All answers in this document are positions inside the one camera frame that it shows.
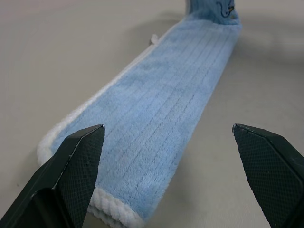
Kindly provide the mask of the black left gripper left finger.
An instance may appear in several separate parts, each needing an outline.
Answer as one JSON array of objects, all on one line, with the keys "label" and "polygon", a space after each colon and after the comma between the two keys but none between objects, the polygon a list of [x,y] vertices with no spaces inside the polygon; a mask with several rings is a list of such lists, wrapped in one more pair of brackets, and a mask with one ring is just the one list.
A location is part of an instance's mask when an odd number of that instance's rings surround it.
[{"label": "black left gripper left finger", "polygon": [[103,125],[64,139],[30,178],[0,220],[0,228],[82,228],[98,173]]}]

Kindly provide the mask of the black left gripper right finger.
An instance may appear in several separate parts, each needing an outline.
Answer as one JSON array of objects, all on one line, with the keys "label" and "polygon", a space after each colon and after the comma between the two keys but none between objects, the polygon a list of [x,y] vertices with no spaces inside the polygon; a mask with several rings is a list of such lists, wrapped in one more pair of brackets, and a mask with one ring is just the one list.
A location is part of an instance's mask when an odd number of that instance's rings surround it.
[{"label": "black left gripper right finger", "polygon": [[251,190],[271,228],[304,228],[304,157],[284,137],[234,124]]}]

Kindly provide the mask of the blue towel with white trim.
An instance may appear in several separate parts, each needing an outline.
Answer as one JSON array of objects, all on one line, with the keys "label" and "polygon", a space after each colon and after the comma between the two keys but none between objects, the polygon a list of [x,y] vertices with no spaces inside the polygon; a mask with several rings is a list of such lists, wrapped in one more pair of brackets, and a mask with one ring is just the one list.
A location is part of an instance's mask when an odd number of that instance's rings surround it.
[{"label": "blue towel with white trim", "polygon": [[187,0],[185,18],[40,141],[44,164],[70,134],[103,124],[88,210],[112,228],[143,228],[155,212],[242,26],[235,0]]}]

